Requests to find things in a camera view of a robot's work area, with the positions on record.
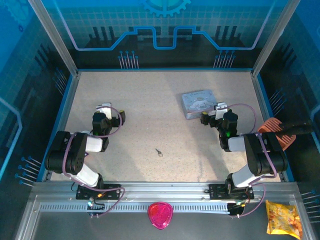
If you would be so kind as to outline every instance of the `beige work surface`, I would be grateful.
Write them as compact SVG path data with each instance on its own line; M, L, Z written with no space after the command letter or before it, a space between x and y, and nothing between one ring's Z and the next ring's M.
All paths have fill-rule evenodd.
M255 129L263 123L249 72L83 72L65 130L90 131L96 106L111 102L125 110L125 124L109 137L104 153L85 158L105 181L224 181L247 164L246 154L224 152L218 131L200 119L186 120L181 107L182 94L206 89L218 102L252 106ZM238 133L249 132L254 124L251 110L232 110L238 115ZM51 180L66 178L54 173Z

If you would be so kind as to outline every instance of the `black mounting bracket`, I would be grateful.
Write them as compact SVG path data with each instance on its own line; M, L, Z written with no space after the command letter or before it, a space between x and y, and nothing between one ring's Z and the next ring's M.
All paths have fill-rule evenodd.
M209 189L204 190L210 195L210 200L246 200L254 199L254 191L252 187L228 187L225 183L213 183L208 185Z
M120 184L104 184L101 189L115 189L120 188ZM118 200L120 198L120 190L113 191L93 191L84 186L78 185L78 189L76 191L75 199L77 200L89 200L90 197L99 200Z

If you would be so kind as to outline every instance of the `enclosure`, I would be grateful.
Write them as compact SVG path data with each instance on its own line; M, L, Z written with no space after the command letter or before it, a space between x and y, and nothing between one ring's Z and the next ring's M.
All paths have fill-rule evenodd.
M239 134L271 117L312 123L265 197L296 205L303 239L317 239L319 204L303 196L320 191L319 10L316 0L0 0L0 239L247 239L253 223L250 236L269 239L264 203L238 222L193 210L211 208L208 183L247 163L221 149L216 129L186 120L182 94L206 89L254 109L231 107ZM70 179L44 162L57 131L91 131L102 103L125 110L125 124L85 162L127 192L91 221ZM253 190L249 209L263 195ZM148 222L156 201L174 207L169 230Z

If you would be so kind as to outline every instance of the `pink plastic container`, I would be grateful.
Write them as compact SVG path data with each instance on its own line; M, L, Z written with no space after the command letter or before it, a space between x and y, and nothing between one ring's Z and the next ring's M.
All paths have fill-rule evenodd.
M148 208L148 216L153 226L157 229L165 229L174 214L173 207L166 202L155 202Z

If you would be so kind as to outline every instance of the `snack bag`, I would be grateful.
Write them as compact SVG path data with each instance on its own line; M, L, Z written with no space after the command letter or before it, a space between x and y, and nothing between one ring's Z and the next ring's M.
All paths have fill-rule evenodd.
M266 214L268 216L267 234L289 234L299 240L302 239L302 225L296 206L283 205L266 200Z

